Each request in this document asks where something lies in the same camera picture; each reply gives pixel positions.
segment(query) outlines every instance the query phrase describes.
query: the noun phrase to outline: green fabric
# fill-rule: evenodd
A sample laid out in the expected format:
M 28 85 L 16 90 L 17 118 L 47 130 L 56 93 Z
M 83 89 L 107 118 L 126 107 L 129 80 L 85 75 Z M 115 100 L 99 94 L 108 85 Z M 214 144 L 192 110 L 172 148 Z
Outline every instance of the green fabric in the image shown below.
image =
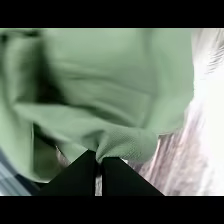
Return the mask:
M 193 96 L 189 29 L 24 35 L 30 30 L 0 29 L 7 36 L 0 42 L 0 147 L 22 175 L 42 182 L 57 175 L 56 146 L 71 162 L 87 149 L 98 162 L 144 162 L 158 135 L 181 127 Z

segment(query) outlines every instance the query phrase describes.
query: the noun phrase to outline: crumpled cloth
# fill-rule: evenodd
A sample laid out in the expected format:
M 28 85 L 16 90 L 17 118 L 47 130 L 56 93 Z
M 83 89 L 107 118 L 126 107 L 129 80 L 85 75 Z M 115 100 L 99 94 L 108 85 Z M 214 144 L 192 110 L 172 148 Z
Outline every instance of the crumpled cloth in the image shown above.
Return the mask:
M 193 97 L 186 28 L 0 28 L 0 147 L 48 182 L 86 150 L 144 162 Z

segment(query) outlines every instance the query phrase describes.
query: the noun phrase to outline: green cloth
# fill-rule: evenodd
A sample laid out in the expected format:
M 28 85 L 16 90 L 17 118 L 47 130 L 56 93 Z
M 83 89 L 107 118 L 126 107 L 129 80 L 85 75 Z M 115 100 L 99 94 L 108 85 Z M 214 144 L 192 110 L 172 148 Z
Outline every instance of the green cloth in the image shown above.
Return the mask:
M 149 160 L 192 96 L 190 29 L 0 28 L 0 148 L 32 180 L 61 171 L 56 147 Z

